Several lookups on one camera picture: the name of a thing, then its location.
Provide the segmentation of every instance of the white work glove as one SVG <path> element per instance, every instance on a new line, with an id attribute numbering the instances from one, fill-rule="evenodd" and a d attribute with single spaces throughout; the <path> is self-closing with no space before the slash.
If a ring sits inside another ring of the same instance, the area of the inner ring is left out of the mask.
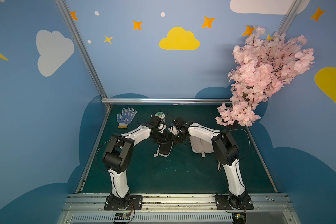
<path id="1" fill-rule="evenodd" d="M 130 109 L 122 109 L 122 114 L 117 114 L 117 123 L 118 128 L 127 128 L 128 124 L 132 122 L 134 116 L 136 115 L 137 111 L 133 108 Z"/>

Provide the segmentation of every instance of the pink blossom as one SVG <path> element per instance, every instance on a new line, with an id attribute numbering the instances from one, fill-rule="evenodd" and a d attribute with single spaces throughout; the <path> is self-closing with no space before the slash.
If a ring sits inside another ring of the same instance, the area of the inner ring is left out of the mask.
<path id="1" fill-rule="evenodd" d="M 235 62 L 240 66 L 228 74 L 228 78 L 235 81 L 230 89 L 232 106 L 222 104 L 217 108 L 221 116 L 216 117 L 217 124 L 227 126 L 238 121 L 242 126 L 251 126 L 261 119 L 254 113 L 259 103 L 268 101 L 295 76 L 309 70 L 313 63 L 314 49 L 301 50 L 307 42 L 304 36 L 285 42 L 286 34 L 275 32 L 272 41 L 260 40 L 265 29 L 254 28 L 254 33 L 246 38 L 246 45 L 233 50 Z"/>

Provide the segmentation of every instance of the white strap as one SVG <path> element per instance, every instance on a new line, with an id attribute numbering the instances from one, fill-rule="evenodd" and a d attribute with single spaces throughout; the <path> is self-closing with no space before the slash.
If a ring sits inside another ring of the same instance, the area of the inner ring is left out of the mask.
<path id="1" fill-rule="evenodd" d="M 159 154 L 158 154 L 158 150 L 159 150 L 159 147 L 157 149 L 157 153 L 156 154 L 153 154 L 154 157 L 157 157 Z"/>

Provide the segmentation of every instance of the white cloud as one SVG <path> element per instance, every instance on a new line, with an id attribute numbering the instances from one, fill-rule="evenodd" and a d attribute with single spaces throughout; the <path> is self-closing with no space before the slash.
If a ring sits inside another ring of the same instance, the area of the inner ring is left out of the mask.
<path id="1" fill-rule="evenodd" d="M 60 32 L 40 30 L 36 35 L 36 46 L 40 53 L 37 66 L 43 76 L 50 76 L 69 59 L 74 52 L 71 39 Z"/>
<path id="2" fill-rule="evenodd" d="M 285 15 L 293 0 L 231 0 L 230 9 L 236 13 Z M 302 0 L 297 13 L 302 12 L 310 0 Z"/>

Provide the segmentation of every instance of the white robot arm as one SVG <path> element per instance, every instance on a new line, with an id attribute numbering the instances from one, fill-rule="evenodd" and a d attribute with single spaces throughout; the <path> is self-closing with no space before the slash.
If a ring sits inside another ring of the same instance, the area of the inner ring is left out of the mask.
<path id="1" fill-rule="evenodd" d="M 152 137 L 155 143 L 167 142 L 168 135 L 163 133 L 161 126 L 162 120 L 152 116 L 149 123 L 125 134 L 113 134 L 108 141 L 102 162 L 110 173 L 112 183 L 112 192 L 106 202 L 112 203 L 114 208 L 125 210 L 130 204 L 126 170 L 131 163 L 133 147 L 149 137 Z"/>
<path id="2" fill-rule="evenodd" d="M 231 207 L 240 209 L 251 205 L 251 199 L 240 173 L 239 149 L 229 130 L 214 130 L 193 121 L 185 122 L 180 117 L 173 121 L 168 130 L 173 133 L 173 141 L 176 144 L 183 142 L 187 139 L 186 136 L 189 136 L 194 152 L 202 153 L 202 155 L 204 152 L 214 152 L 228 179 Z"/>

